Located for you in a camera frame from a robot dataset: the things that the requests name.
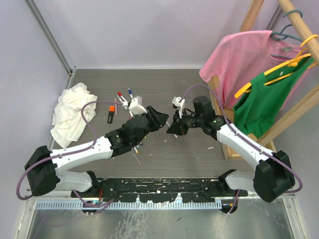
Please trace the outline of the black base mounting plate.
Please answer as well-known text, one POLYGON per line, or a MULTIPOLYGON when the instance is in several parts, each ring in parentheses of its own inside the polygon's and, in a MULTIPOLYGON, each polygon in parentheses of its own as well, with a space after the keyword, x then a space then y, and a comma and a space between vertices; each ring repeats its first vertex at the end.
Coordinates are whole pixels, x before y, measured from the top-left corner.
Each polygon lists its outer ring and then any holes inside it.
POLYGON ((109 178, 79 193, 81 198, 133 203, 174 202, 181 196, 183 203, 214 202, 216 197, 235 197, 236 191, 209 178, 109 178))

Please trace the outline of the green tank top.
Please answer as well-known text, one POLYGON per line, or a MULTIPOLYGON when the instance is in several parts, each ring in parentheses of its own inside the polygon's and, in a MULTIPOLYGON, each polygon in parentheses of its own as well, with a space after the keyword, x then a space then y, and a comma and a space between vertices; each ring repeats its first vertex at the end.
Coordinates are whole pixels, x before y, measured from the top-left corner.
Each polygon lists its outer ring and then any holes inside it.
POLYGON ((292 63, 276 66, 257 75, 234 106, 234 124, 244 134, 260 138, 274 124, 289 93, 314 63, 307 55, 292 63))

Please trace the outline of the red capped white marker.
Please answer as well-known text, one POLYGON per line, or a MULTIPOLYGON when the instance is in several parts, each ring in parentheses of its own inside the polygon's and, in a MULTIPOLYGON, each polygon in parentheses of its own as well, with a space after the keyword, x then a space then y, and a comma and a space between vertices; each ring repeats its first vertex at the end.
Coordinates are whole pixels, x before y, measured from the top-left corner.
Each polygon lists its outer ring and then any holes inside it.
POLYGON ((128 106, 128 101, 124 98, 121 92, 117 92, 117 95, 124 106, 128 106))

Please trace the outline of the pink t-shirt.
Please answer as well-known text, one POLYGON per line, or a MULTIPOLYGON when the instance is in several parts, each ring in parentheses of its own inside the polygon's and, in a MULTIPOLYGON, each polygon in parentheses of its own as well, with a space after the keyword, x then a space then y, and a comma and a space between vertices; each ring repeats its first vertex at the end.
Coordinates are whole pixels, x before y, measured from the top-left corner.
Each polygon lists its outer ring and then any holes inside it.
POLYGON ((235 93, 260 73, 287 61, 301 48, 271 38, 271 31, 246 31, 225 36, 200 69, 203 81, 218 76, 216 95, 226 109, 233 109, 235 93))

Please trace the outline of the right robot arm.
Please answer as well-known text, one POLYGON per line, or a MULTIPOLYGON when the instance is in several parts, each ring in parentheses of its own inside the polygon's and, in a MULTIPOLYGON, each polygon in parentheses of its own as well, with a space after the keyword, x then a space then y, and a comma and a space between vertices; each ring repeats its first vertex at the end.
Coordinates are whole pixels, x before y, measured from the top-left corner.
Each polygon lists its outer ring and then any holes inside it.
POLYGON ((219 176, 218 189, 222 195, 230 196, 236 190, 251 191, 270 203, 295 185, 289 157, 283 151, 273 152, 259 145, 234 124, 227 124, 224 116, 216 115, 208 97, 194 98, 192 111, 185 108, 185 100, 180 97, 174 97, 171 105, 176 111, 167 133, 182 136, 190 128, 200 128, 234 149, 254 170, 249 174, 231 169, 219 176))

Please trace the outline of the wooden clothes rack frame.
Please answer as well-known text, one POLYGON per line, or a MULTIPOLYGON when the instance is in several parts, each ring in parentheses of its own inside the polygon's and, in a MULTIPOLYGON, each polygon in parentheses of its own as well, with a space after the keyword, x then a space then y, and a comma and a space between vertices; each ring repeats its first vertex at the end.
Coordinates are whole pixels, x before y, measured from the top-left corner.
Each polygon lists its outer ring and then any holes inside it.
MULTIPOLYGON (((253 0, 249 10, 240 27, 240 31, 250 30, 258 16, 263 5, 262 0, 253 0)), ((260 139, 258 143, 267 146, 269 149, 275 149, 273 139, 290 127, 301 116, 319 103, 319 87, 315 86, 309 91, 297 104, 295 104, 286 114, 284 114, 260 139)))

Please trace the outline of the orange capped black highlighter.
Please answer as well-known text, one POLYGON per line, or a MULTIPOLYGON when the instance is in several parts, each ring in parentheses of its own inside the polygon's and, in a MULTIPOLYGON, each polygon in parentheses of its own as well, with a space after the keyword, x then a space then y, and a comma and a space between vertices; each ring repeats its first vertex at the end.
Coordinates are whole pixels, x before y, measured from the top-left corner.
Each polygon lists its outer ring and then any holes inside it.
POLYGON ((114 113, 115 113, 115 106, 110 106, 109 112, 108 112, 107 123, 111 124, 113 122, 114 113))

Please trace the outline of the blue capped white marker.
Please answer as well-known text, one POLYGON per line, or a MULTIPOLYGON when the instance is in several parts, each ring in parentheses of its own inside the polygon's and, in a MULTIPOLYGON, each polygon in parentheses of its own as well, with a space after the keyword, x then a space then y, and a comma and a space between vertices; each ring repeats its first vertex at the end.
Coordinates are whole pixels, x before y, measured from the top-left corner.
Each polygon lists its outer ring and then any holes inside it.
POLYGON ((129 95, 130 95, 131 99, 133 99, 132 90, 130 88, 128 88, 128 92, 129 92, 129 95))

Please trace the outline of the white crumpled cloth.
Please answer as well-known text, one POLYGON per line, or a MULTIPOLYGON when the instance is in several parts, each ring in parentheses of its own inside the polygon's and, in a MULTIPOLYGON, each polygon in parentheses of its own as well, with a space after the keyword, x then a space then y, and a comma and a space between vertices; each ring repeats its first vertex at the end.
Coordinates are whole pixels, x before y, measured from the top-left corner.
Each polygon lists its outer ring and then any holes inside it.
POLYGON ((87 86, 83 83, 78 83, 62 92, 54 108, 53 129, 50 131, 60 147, 67 148, 70 143, 78 141, 86 127, 81 110, 85 104, 92 102, 84 109, 85 119, 91 121, 96 115, 95 101, 97 98, 87 90, 87 86))

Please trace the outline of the grey-blue clothes hanger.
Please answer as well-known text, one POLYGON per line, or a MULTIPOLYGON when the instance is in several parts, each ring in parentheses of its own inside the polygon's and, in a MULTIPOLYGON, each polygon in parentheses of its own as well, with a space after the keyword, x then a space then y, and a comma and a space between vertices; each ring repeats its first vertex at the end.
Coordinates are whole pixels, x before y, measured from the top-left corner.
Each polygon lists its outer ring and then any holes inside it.
MULTIPOLYGON (((288 11, 287 13, 284 13, 282 18, 287 17, 291 13, 298 13, 300 15, 300 17, 303 18, 303 12, 299 9, 294 9, 294 10, 288 11)), ((280 32, 272 31, 270 38, 274 41, 277 41, 277 42, 285 41, 287 38, 293 39, 293 40, 298 41, 298 42, 302 42, 302 40, 299 36, 295 36, 295 35, 288 34, 285 32, 285 30, 287 28, 292 27, 292 26, 293 25, 291 23, 289 23, 286 26, 284 26, 280 32)))

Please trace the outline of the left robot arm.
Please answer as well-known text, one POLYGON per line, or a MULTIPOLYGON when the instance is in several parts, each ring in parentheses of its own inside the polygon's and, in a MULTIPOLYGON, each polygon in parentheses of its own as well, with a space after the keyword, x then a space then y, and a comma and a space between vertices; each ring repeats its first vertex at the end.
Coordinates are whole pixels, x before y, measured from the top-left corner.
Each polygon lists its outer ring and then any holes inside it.
POLYGON ((121 128, 95 141, 58 150, 38 147, 24 167, 32 196, 43 196, 55 189, 97 196, 100 185, 95 174, 91 171, 76 173, 71 169, 130 152, 147 134, 163 128, 168 118, 167 114, 148 106, 146 112, 133 116, 121 128))

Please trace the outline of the wooden hanging rod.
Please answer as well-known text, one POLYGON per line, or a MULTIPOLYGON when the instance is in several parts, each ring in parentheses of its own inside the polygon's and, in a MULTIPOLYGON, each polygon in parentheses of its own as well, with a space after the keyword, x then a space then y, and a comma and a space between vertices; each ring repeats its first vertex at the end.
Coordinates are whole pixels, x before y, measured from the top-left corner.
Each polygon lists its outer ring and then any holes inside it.
MULTIPOLYGON (((284 13, 296 10, 295 6, 290 0, 277 0, 277 2, 284 13)), ((287 17, 290 23, 293 25, 295 31, 301 38, 303 46, 307 48, 308 52, 314 58, 315 62, 319 64, 319 42, 317 40, 318 36, 315 36, 315 34, 311 32, 298 12, 291 12, 287 15, 287 17)))

